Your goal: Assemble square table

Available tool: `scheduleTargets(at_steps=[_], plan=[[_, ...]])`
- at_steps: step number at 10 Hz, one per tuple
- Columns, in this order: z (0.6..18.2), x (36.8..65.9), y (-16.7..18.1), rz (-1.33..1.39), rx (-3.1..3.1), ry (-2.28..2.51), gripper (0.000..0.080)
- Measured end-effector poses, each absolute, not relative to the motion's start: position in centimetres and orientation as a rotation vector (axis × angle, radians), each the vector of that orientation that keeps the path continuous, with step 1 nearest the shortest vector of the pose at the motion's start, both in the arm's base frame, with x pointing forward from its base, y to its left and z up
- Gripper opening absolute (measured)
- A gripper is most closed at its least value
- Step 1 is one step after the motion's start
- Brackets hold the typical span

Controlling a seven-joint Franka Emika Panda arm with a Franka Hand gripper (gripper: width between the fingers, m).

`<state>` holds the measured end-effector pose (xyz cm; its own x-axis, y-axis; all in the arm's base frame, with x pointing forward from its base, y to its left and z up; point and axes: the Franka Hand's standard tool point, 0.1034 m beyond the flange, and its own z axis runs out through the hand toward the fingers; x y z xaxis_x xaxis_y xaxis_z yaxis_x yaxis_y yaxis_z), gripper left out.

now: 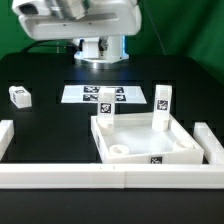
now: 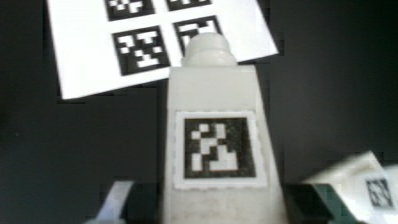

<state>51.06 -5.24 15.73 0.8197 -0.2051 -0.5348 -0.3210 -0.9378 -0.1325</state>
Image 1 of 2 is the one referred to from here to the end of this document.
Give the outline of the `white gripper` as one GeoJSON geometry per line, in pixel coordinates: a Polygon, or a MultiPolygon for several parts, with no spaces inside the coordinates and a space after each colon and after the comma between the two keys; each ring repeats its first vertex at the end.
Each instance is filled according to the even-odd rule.
{"type": "Polygon", "coordinates": [[[50,14],[18,15],[27,35],[35,40],[73,39],[77,50],[80,38],[100,37],[100,51],[108,49],[104,36],[135,35],[141,28],[137,0],[45,0],[50,14]]]}

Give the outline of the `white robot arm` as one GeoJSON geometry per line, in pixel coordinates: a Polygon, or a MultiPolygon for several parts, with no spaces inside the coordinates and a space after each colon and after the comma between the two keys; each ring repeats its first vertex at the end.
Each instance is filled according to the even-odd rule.
{"type": "Polygon", "coordinates": [[[137,0],[13,0],[12,9],[34,40],[69,40],[74,59],[93,68],[129,59],[125,38],[140,31],[137,0]]]}

